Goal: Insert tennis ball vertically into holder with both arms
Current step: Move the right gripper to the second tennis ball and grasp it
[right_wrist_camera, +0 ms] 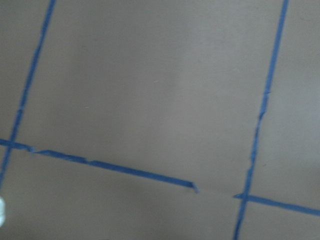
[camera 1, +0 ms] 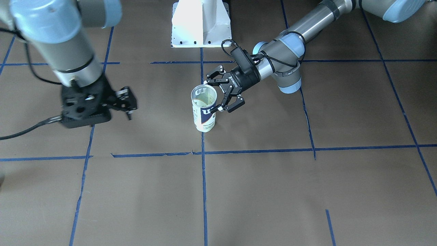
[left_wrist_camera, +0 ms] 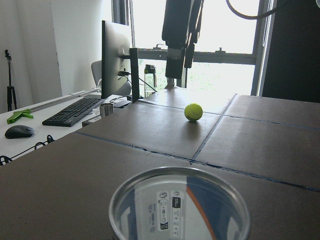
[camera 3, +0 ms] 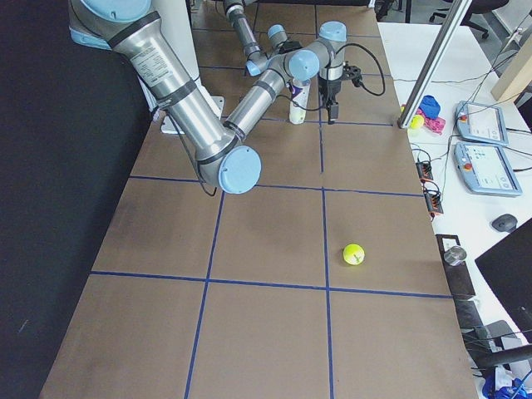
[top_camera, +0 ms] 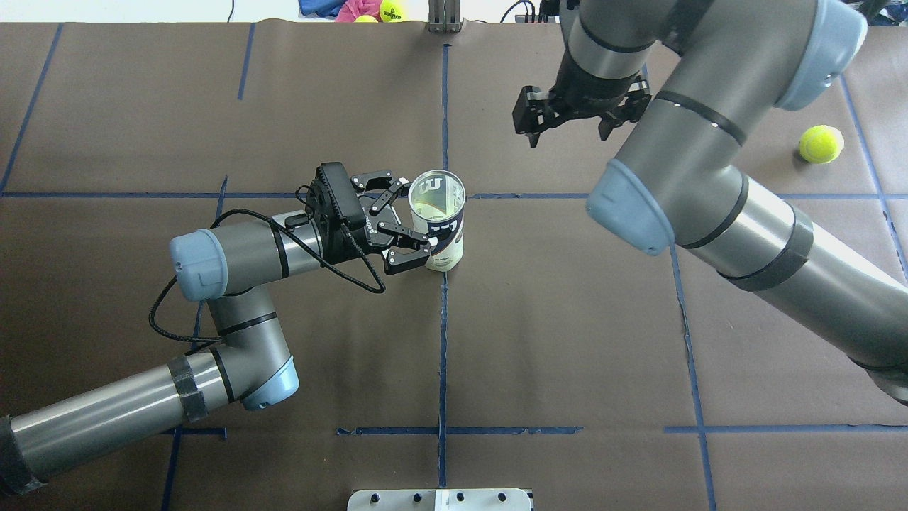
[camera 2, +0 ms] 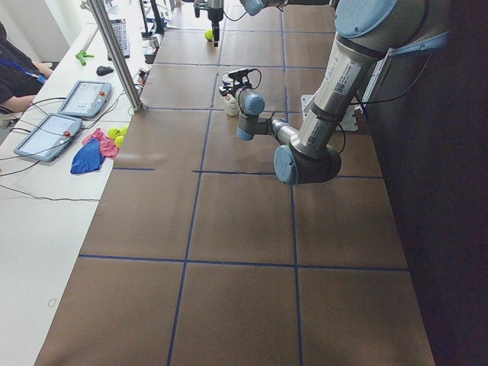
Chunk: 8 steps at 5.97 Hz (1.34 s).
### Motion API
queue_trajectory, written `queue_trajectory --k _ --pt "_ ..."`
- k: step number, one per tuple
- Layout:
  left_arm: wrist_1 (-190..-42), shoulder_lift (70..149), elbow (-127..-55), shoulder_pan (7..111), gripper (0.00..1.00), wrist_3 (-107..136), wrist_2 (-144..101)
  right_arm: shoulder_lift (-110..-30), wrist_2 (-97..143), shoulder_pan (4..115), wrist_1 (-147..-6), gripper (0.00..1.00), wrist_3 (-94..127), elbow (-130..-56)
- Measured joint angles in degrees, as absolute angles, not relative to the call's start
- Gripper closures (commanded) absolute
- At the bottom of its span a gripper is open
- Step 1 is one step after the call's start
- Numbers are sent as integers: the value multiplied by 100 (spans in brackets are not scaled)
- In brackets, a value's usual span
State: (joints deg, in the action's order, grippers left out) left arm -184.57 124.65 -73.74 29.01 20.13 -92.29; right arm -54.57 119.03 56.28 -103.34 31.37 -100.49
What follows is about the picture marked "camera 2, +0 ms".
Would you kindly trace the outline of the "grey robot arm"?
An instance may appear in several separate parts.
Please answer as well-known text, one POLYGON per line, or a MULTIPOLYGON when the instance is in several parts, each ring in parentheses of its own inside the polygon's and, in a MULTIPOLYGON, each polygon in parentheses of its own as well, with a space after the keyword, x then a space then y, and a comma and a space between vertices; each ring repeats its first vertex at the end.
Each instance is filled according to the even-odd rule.
POLYGON ((341 168, 328 142, 368 70, 385 56, 427 53, 448 39, 450 1, 340 1, 335 9, 335 39, 324 79, 310 101, 300 129, 282 118, 261 117, 265 107, 247 76, 250 69, 223 75, 219 92, 239 105, 236 135, 245 141, 273 136, 274 171, 287 185, 321 183, 341 168))
MULTIPOLYGON (((309 0, 309 1, 265 1, 265 0, 247 0, 240 1, 245 9, 245 14, 249 16, 257 15, 264 8, 283 9, 287 5, 329 5, 330 1, 309 0)), ((196 18, 200 17, 200 12, 206 11, 207 18, 211 22, 210 42, 214 47, 218 47, 220 42, 220 22, 226 16, 224 11, 224 1, 194 1, 194 14, 196 18)))

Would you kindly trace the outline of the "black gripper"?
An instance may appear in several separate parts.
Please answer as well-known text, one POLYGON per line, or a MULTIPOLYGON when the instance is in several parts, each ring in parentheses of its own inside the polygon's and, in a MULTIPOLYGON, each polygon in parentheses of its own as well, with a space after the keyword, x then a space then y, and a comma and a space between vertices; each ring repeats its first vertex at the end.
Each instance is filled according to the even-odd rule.
POLYGON ((226 83, 226 93, 232 95, 236 100, 239 99, 240 93, 247 88, 250 88, 250 82, 226 83))
POLYGON ((218 47, 220 42, 220 22, 224 16, 223 8, 208 8, 207 16, 212 21, 213 46, 218 47))

